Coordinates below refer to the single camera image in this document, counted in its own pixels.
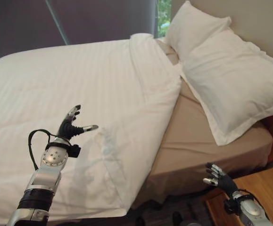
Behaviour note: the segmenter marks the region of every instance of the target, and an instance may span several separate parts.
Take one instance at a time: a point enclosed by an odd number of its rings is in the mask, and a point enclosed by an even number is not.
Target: pillow
[[[218,145],[240,137],[273,115],[273,58],[232,31],[195,48],[183,71]]]
[[[173,18],[165,41],[178,53],[181,61],[210,36],[228,28],[231,18],[206,14],[186,1]]]

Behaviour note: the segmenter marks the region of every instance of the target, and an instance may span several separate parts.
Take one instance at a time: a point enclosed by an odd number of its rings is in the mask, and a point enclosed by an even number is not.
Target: carpet
[[[196,218],[202,226],[213,226],[208,209],[201,200],[202,195],[181,195],[169,197],[160,210],[156,204],[146,203],[137,210],[130,210],[120,218],[93,218],[69,222],[49,222],[48,226],[135,226],[135,220],[142,216],[146,226],[172,226],[172,213],[178,211],[184,220]]]

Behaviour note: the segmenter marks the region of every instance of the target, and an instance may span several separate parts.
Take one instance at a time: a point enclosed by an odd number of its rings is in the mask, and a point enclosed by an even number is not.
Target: robotic hand
[[[68,112],[57,135],[52,135],[44,129],[34,130],[30,133],[28,146],[35,172],[7,226],[45,226],[47,224],[52,199],[61,180],[61,170],[65,167],[68,157],[77,158],[80,153],[80,147],[71,145],[69,140],[73,136],[98,128],[97,125],[86,127],[72,125],[75,117],[80,113],[80,108],[81,106],[78,105]],[[45,132],[49,137],[56,137],[53,142],[49,140],[41,156],[39,168],[31,150],[32,136],[37,131]]]
[[[206,167],[210,177],[204,178],[203,182],[225,191],[230,198],[224,201],[224,207],[228,214],[235,213],[246,226],[273,226],[262,206],[254,202],[256,198],[253,194],[244,195],[241,191],[247,191],[238,189],[230,176],[217,165],[207,163]]]

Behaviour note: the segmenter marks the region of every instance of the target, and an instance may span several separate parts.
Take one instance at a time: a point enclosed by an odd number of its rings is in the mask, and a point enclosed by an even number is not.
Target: green foliage
[[[171,0],[157,0],[158,2],[158,36],[164,37],[171,20]]]

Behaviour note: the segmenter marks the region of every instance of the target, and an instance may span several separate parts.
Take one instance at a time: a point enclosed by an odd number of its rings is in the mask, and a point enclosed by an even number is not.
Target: window
[[[171,21],[171,0],[157,0],[157,36],[164,37]]]

